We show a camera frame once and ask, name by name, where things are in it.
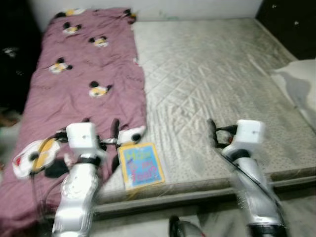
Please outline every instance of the white wall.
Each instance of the white wall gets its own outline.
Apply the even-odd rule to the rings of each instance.
[[[69,8],[131,7],[139,20],[254,17],[262,0],[29,0],[41,30]]]

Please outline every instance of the colorful book cover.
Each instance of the colorful book cover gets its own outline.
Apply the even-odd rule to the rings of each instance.
[[[120,147],[118,154],[127,190],[164,182],[154,144]]]

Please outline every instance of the children's book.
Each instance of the children's book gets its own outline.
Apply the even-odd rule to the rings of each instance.
[[[120,147],[118,155],[127,190],[164,182],[153,143]]]

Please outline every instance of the purple blanket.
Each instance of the purple blanket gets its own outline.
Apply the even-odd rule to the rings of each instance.
[[[113,119],[120,129],[146,125],[144,74],[137,65],[131,17],[126,8],[86,10],[52,20],[42,41],[42,53],[31,80],[14,157],[28,144],[84,118],[97,127],[101,139],[110,138]],[[106,181],[116,155],[109,148]],[[30,179],[17,179],[8,164],[0,186],[0,235],[34,224],[36,205]],[[52,185],[62,180],[36,176],[38,203]],[[59,204],[59,189],[47,200]]]

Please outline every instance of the quilted mattress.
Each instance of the quilted mattress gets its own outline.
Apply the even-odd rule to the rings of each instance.
[[[134,33],[146,75],[142,142],[155,143],[166,182],[127,193],[117,169],[100,204],[224,193],[231,173],[211,147],[208,118],[263,121],[266,138],[255,158],[273,181],[315,176],[316,136],[269,74],[293,57],[254,19],[137,22]]]

